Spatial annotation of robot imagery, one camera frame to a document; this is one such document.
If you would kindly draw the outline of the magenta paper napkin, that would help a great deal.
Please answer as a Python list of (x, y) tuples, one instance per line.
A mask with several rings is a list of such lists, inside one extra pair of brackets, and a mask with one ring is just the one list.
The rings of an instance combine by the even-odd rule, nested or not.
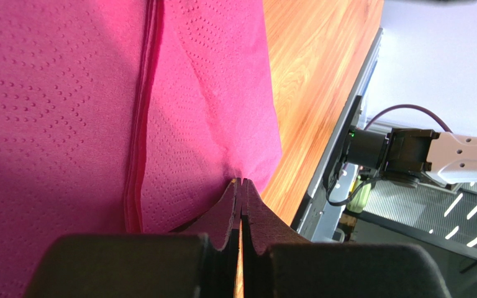
[(73, 233), (159, 233), (281, 158), (261, 1), (0, 1), (0, 297)]

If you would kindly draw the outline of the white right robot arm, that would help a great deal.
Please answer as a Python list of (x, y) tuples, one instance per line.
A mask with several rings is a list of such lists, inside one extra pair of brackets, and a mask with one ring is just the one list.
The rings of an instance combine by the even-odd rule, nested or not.
[(411, 188), (477, 183), (477, 137), (429, 129), (392, 129), (386, 135), (352, 130), (341, 161), (374, 171), (378, 180)]

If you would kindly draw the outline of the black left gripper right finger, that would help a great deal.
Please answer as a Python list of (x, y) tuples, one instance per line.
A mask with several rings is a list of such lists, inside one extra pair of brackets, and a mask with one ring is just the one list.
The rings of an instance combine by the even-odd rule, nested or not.
[(245, 297), (450, 297), (418, 245), (311, 242), (264, 204), (249, 179), (240, 201)]

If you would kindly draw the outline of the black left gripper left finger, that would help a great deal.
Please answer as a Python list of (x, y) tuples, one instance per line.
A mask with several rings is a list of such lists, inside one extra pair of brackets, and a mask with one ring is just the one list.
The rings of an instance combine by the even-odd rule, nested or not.
[(233, 297), (242, 182), (179, 232), (73, 234), (45, 252), (26, 297)]

